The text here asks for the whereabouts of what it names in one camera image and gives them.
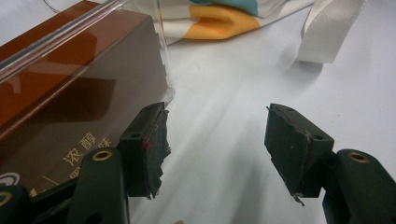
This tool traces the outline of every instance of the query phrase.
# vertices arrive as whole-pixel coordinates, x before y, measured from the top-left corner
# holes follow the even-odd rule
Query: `white surface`
[[[290,196],[264,146],[271,103],[377,157],[396,179],[396,2],[370,1],[333,64],[298,63],[308,9],[226,41],[169,48],[169,105],[160,195],[132,199],[132,223],[326,223],[321,199]]]

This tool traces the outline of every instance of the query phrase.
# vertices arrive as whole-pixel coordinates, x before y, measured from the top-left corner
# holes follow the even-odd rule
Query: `colorful cloth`
[[[154,18],[161,14],[167,44],[181,38],[225,39],[240,35],[315,3],[304,28],[309,41],[303,39],[299,59],[317,63],[332,63],[365,2],[365,0],[154,1],[160,4],[161,10],[155,10],[153,2],[149,0],[128,1],[123,8],[150,14]]]

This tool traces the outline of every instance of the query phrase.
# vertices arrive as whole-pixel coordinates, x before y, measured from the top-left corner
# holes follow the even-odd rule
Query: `blue fabric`
[[[257,0],[190,0],[190,1],[192,1],[195,4],[216,3],[230,7],[237,7],[253,16],[258,16],[259,14]]]

